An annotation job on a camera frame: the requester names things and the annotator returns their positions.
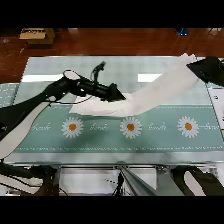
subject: reddish brown floor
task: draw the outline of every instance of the reddish brown floor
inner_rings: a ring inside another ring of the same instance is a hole
[[[52,46],[28,46],[16,34],[0,31],[0,82],[19,82],[28,57],[69,55],[161,55],[224,57],[224,31],[189,28],[59,28]]]

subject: white cloth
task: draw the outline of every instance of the white cloth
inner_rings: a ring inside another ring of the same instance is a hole
[[[198,81],[198,77],[186,66],[195,61],[194,55],[188,56],[185,53],[154,82],[132,94],[123,93],[126,100],[108,103],[92,97],[90,100],[74,105],[69,113],[112,117],[144,113],[186,91]],[[86,97],[77,97],[76,102],[84,99]]]

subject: table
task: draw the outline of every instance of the table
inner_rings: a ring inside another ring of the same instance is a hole
[[[162,74],[166,71],[167,67],[175,61],[175,59],[176,57],[167,56],[31,57],[28,60],[14,103],[22,102],[31,98],[32,96],[37,95],[54,79],[57,80],[64,70],[75,70],[79,74],[89,78],[92,69],[102,61],[105,61],[107,64],[105,66],[105,70],[100,73],[99,82],[105,85],[109,85],[114,82],[118,84],[118,88],[121,92],[131,93],[147,84],[138,82],[138,74]],[[75,96],[68,94],[61,101],[72,103],[74,102],[75,98]],[[55,114],[56,111],[58,113],[62,106],[53,105],[52,107],[55,109]],[[63,107],[61,109],[65,109],[68,112],[70,107],[71,105],[67,105],[66,108]],[[71,148],[68,148],[68,152],[66,152],[65,150],[60,151],[60,148],[55,149],[53,147],[51,150],[49,150],[49,148],[42,148],[42,151],[40,151],[41,148],[39,148],[37,152],[35,147],[24,147],[28,137],[31,135],[34,136],[34,134],[30,132],[30,134],[24,140],[25,143],[22,142],[22,146],[20,145],[20,147],[18,147],[10,156],[8,156],[5,161],[9,163],[23,164],[186,164],[224,161],[224,146],[221,130],[216,120],[215,112],[213,110],[206,85],[202,81],[199,81],[191,90],[175,97],[170,102],[163,104],[156,109],[156,112],[153,112],[154,109],[150,112],[154,113],[154,118],[156,117],[155,114],[159,114],[159,111],[161,111],[161,113],[164,110],[169,111],[169,116],[167,116],[167,113],[162,114],[163,116],[166,116],[167,122],[170,120],[170,116],[178,111],[187,110],[186,113],[188,114],[192,114],[196,109],[202,111],[201,114],[204,114],[204,116],[209,119],[210,123],[212,122],[212,125],[207,125],[201,121],[203,125],[200,127],[203,129],[205,136],[203,141],[207,141],[207,145],[200,147],[191,147],[191,145],[189,145],[189,147],[178,147],[177,145],[172,147],[150,146],[150,148],[147,149],[147,152],[144,152],[144,150],[141,148],[140,151],[137,152],[138,147],[136,148],[136,151],[131,149],[131,152],[127,150],[123,152],[94,151],[93,153],[92,151],[88,150],[83,152],[73,152],[70,150]],[[46,109],[39,116],[43,118],[43,116],[47,116],[47,113],[52,114],[52,111]],[[90,120],[91,119],[87,117],[85,121],[88,123]],[[150,136],[154,136],[154,139],[159,136],[161,138],[161,142],[164,142],[165,140],[162,133],[154,135],[151,134]],[[188,143],[188,140],[184,139],[185,146],[187,146]]]

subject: yellow flower center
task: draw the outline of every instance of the yellow flower center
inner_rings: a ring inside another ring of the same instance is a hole
[[[76,124],[70,124],[70,125],[69,125],[69,129],[70,129],[71,131],[74,131],[76,128],[77,128],[77,125],[76,125]]]
[[[129,131],[134,131],[135,130],[135,126],[133,124],[128,124],[128,130]]]
[[[192,130],[192,124],[190,124],[190,123],[186,123],[185,124],[185,128],[187,129],[187,130]]]

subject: daisy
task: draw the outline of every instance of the daisy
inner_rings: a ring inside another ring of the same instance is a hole
[[[63,122],[61,130],[64,132],[63,135],[65,135],[66,138],[75,138],[82,133],[83,126],[83,122],[77,117],[69,117]]]
[[[123,131],[123,135],[126,135],[126,138],[135,138],[141,134],[142,125],[140,121],[134,117],[126,117],[121,122],[120,131]]]
[[[182,135],[185,135],[185,137],[194,138],[194,136],[197,136],[199,133],[199,127],[194,118],[182,117],[179,119],[177,127],[179,131],[182,131]]]

